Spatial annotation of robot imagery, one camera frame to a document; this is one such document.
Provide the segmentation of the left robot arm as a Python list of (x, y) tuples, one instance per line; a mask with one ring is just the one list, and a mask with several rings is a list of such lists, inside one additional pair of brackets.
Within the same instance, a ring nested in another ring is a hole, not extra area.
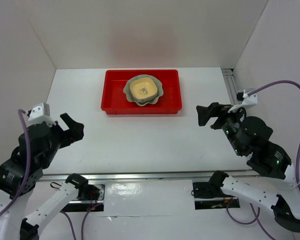
[(89, 193), (88, 180), (69, 175), (60, 189), (33, 213), (25, 215), (26, 206), (38, 180), (43, 176), (58, 150), (84, 137), (84, 125), (67, 113), (61, 119), (68, 129), (42, 114), (43, 121), (27, 126), (25, 111), (19, 109), (23, 134), (8, 160), (0, 165), (0, 240), (38, 240), (49, 222), (74, 198), (82, 200)]

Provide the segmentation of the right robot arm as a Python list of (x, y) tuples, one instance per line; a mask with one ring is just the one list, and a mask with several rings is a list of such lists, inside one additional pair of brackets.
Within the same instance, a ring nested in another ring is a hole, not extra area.
[(202, 127), (216, 118), (211, 129), (224, 132), (235, 154), (245, 157), (246, 164), (271, 190), (248, 185), (218, 170), (208, 181), (210, 194), (223, 193), (249, 202), (265, 210), (284, 229), (300, 233), (300, 183), (291, 158), (282, 147), (269, 140), (273, 130), (262, 119), (247, 116), (243, 107), (235, 112), (230, 109), (231, 105), (218, 102), (208, 107), (198, 105), (198, 124)]

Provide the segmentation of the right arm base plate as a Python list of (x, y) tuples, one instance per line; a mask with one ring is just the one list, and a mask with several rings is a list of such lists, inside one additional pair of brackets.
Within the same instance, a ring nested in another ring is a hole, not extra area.
[(225, 209), (230, 203), (230, 208), (240, 208), (237, 197), (226, 195), (209, 182), (193, 182), (190, 194), (194, 198), (196, 210)]

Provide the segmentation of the large green scalloped bowl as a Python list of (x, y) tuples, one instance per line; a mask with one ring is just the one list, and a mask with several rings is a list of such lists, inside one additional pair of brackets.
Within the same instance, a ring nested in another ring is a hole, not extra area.
[[(145, 77), (148, 77), (148, 78), (151, 78), (154, 83), (156, 84), (157, 88), (158, 88), (158, 94), (157, 96), (151, 100), (151, 101), (148, 101), (148, 102), (145, 102), (145, 103), (138, 103), (136, 102), (134, 99), (133, 99), (133, 96), (130, 92), (130, 83), (134, 80), (137, 80), (137, 79), (141, 79), (141, 78), (145, 78)], [(144, 107), (148, 104), (150, 105), (155, 105), (158, 101), (159, 101), (159, 98), (161, 98), (163, 95), (164, 95), (164, 90), (163, 90), (163, 84), (161, 83), (160, 80), (158, 80), (156, 77), (152, 76), (152, 75), (148, 75), (148, 74), (141, 74), (141, 75), (137, 75), (137, 76), (134, 76), (133, 78), (129, 79), (127, 81), (127, 83), (125, 84), (125, 87), (123, 88), (123, 93), (125, 94), (126, 96), (126, 100), (130, 103), (136, 103), (139, 107)]]

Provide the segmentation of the yellow square panda plate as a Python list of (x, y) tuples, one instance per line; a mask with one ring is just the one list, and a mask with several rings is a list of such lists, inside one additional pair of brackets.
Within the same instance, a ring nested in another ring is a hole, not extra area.
[(132, 81), (129, 90), (132, 98), (140, 104), (152, 101), (158, 95), (158, 87), (149, 77)]

